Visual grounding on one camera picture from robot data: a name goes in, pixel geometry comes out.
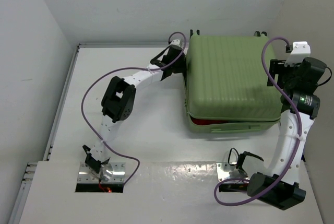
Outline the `green suitcase blue lining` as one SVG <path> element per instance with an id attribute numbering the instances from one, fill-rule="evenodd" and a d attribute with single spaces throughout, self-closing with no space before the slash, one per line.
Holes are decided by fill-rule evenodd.
<path id="1" fill-rule="evenodd" d="M 279 122 L 280 93 L 268 86 L 264 71 L 275 57 L 267 42 L 264 31 L 256 31 L 253 36 L 190 34 L 184 85 L 192 132 L 256 132 Z M 229 123 L 196 125 L 191 116 Z"/>

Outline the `red cloth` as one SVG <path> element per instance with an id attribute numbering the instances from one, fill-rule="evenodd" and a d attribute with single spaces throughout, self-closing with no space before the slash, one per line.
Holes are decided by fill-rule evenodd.
<path id="1" fill-rule="evenodd" d="M 215 125 L 215 124 L 226 124 L 229 121 L 226 120 L 210 120 L 210 119 L 198 119 L 194 117 L 190 117 L 191 121 L 196 125 Z"/>

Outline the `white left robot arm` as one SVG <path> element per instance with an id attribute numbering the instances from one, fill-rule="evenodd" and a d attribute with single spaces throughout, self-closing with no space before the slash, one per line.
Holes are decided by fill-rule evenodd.
<path id="1" fill-rule="evenodd" d="M 111 71 L 98 78 L 85 92 L 81 101 L 81 114 L 87 125 L 96 134 L 99 142 L 92 148 L 83 146 L 86 152 L 85 164 L 96 174 L 102 171 L 102 167 L 108 163 L 110 155 L 106 150 L 111 149 L 110 141 L 114 140 L 120 124 L 125 121 L 133 111 L 135 95 L 138 91 L 160 82 L 172 74 L 183 73 L 185 67 L 185 45 L 181 39 L 169 42 L 169 45 L 157 56 L 151 59 L 145 68 L 127 67 Z M 114 76 L 102 97 L 102 123 L 101 129 L 97 131 L 88 121 L 84 113 L 84 102 L 88 92 L 100 80 L 106 76 L 123 70 L 135 70 L 136 72 L 127 77 Z"/>

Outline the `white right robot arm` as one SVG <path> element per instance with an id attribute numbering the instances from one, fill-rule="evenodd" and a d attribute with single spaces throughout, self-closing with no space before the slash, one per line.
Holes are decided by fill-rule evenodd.
<path id="1" fill-rule="evenodd" d="M 279 179 L 275 187 L 259 197 L 260 201 L 287 210 L 305 199 L 306 192 L 299 187 L 299 166 L 307 134 L 320 107 L 320 99 L 314 92 L 326 67 L 312 57 L 292 64 L 270 61 L 270 78 L 277 80 L 289 98 L 281 97 L 280 133 L 270 165 L 265 167 L 263 158 L 247 151 L 237 160 L 236 168 L 250 178 L 248 196 L 261 193 Z"/>

